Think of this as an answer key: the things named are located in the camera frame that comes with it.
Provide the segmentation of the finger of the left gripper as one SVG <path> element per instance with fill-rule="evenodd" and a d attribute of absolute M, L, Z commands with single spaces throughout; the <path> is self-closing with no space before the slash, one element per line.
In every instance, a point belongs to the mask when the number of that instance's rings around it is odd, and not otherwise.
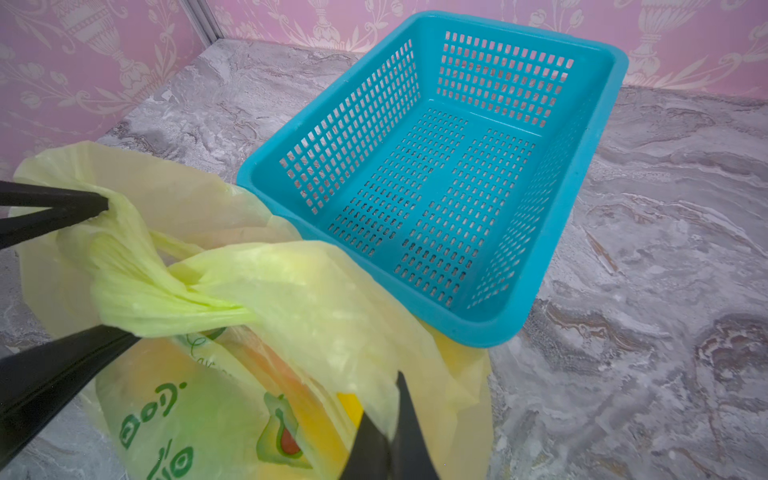
<path fill-rule="evenodd" d="M 81 222 L 106 211 L 109 201 L 89 191 L 2 181 L 1 205 L 42 208 L 42 213 L 68 214 L 75 222 Z"/>
<path fill-rule="evenodd" d="M 98 216 L 103 211 L 105 208 L 50 208 L 2 219 L 0 249 L 76 225 Z"/>

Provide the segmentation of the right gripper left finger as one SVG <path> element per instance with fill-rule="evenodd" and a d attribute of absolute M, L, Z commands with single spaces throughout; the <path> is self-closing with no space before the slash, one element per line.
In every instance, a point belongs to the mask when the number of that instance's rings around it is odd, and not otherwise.
<path fill-rule="evenodd" d="M 138 341 L 129 332 L 99 325 L 2 358 L 1 466 Z"/>

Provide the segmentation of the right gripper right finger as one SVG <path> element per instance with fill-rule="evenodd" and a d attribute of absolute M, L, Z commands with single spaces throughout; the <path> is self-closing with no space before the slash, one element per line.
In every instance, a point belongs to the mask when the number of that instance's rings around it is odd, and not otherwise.
<path fill-rule="evenodd" d="M 364 413 L 341 480 L 439 478 L 402 372 L 397 387 L 400 398 L 394 438 L 389 440 Z"/>

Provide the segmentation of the yellow-green plastic bag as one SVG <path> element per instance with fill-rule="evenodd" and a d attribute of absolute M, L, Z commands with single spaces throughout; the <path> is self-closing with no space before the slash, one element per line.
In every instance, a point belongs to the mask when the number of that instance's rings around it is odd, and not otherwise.
<path fill-rule="evenodd" d="M 254 194 L 93 142 L 28 158 L 14 178 L 109 202 L 17 253 L 52 337 L 138 337 L 85 392 L 132 478 L 336 479 L 363 417 L 393 438 L 398 375 L 438 475 L 486 476 L 488 354 L 421 323 Z"/>

